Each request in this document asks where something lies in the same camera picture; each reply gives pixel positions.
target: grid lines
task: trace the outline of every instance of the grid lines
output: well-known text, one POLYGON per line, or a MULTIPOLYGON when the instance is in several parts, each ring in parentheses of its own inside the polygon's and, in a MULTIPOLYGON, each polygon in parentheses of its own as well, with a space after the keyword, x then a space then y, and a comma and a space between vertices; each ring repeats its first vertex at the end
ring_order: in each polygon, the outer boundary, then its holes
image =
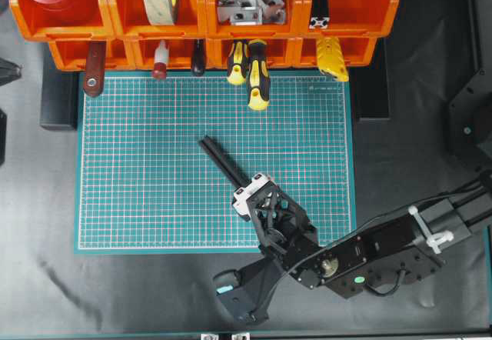
POLYGON ((197 144, 204 135, 245 174, 272 176, 322 245, 353 228, 347 84, 272 72, 271 105, 253 112, 223 72, 147 76, 111 72, 101 96, 82 99, 76 250, 257 251, 232 186, 197 144))

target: black and yellow screwdriver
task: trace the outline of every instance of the black and yellow screwdriver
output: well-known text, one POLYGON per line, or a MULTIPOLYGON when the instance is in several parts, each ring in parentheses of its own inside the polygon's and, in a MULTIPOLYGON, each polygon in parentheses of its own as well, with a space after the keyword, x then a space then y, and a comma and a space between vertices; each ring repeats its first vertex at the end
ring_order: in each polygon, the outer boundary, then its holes
POLYGON ((267 69, 267 43, 251 40, 248 44, 250 65, 248 75, 248 106, 263 111, 270 102, 270 75, 267 69))
POLYGON ((242 85, 248 75, 248 44, 242 40, 232 43, 228 56, 228 81, 232 85, 242 85))

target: black surface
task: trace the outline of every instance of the black surface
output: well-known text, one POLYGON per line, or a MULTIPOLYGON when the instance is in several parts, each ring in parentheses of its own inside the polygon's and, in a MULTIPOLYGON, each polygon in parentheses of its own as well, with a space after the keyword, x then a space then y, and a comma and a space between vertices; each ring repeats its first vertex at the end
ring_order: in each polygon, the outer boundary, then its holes
POLYGON ((382 38, 377 42, 368 67, 349 68, 348 71, 357 119, 361 121, 390 119, 386 39, 382 38))
POLYGON ((75 130, 78 114, 78 73, 59 71, 47 44, 44 44, 43 59, 39 124, 47 130, 75 130))
MULTIPOLYGON (((354 124, 359 224, 470 179, 444 141, 445 105, 473 74, 466 14, 466 0, 402 0, 387 40, 391 120, 354 124)), ((0 15, 0 32, 1 56, 24 67, 22 80, 0 88, 9 121, 0 168, 0 334, 244 329, 214 297, 212 277, 259 255, 74 255, 77 137, 39 128, 38 46, 23 42, 10 15, 0 15)), ((482 235, 443 258, 436 275, 391 298, 345 301, 285 280, 271 320, 254 330, 267 337, 488 332, 482 235)))

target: orange storage bin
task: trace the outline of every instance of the orange storage bin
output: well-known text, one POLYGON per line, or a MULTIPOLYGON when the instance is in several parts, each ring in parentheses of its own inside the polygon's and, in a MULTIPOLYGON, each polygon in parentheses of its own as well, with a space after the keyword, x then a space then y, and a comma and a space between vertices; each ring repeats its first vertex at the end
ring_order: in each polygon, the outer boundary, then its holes
MULTIPOLYGON (((348 67, 369 65, 376 49, 376 42, 376 38, 340 38, 345 64, 348 67)), ((315 38, 297 38, 295 53, 294 67, 317 67, 315 38)))
POLYGON ((50 42, 65 40, 105 40, 114 37, 107 0, 97 0, 98 10, 83 25, 63 24, 32 0, 10 0, 12 13, 26 40, 50 42))
MULTIPOLYGON (((227 69, 228 56, 231 52, 234 40, 214 40, 213 49, 208 54, 211 56, 213 66, 219 69, 227 69)), ((267 42, 267 64, 269 68, 292 67, 295 57, 295 49, 298 48, 296 38, 289 39, 265 39, 267 42)))
MULTIPOLYGON (((154 53, 158 47, 159 40, 139 40, 129 42, 133 48, 135 64, 137 69, 152 70, 154 68, 154 53)), ((169 46, 169 69, 190 69, 191 54, 193 52, 194 40, 179 39, 167 40, 169 46)), ((206 41, 205 52, 207 56, 207 68, 212 68, 211 56, 213 51, 211 42, 206 41)))
POLYGON ((150 25, 144 0, 108 0, 116 36, 125 40, 205 38, 205 0, 179 0, 173 26, 150 25))
MULTIPOLYGON (((90 42, 50 42, 56 67, 62 71, 84 71, 90 42)), ((110 40, 106 46, 107 70, 134 70, 135 60, 131 43, 110 40)))
POLYGON ((295 38, 300 33, 303 0, 285 0, 287 21, 284 25, 234 26, 229 22, 219 23, 217 17, 218 0, 206 0, 207 36, 209 38, 295 38))
POLYGON ((328 28, 309 29, 312 0, 304 0, 304 13, 299 21, 301 37, 320 36, 384 37, 393 26, 400 0, 329 0, 328 28))

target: yellow tool handle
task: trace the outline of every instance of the yellow tool handle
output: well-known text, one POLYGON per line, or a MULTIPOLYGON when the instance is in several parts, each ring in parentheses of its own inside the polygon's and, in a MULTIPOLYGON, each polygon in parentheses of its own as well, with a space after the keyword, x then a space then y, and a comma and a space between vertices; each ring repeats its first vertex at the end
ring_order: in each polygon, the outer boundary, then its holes
POLYGON ((248 44, 242 40, 232 43, 228 56, 228 81, 232 85, 242 85, 248 75, 248 44))
POLYGON ((251 40, 248 44, 250 67, 248 75, 248 106, 263 111, 270 103, 270 75, 267 69, 267 43, 251 40))
POLYGON ((338 38, 319 38, 316 41, 316 56, 321 73, 332 75, 339 82, 348 81, 348 71, 338 38))

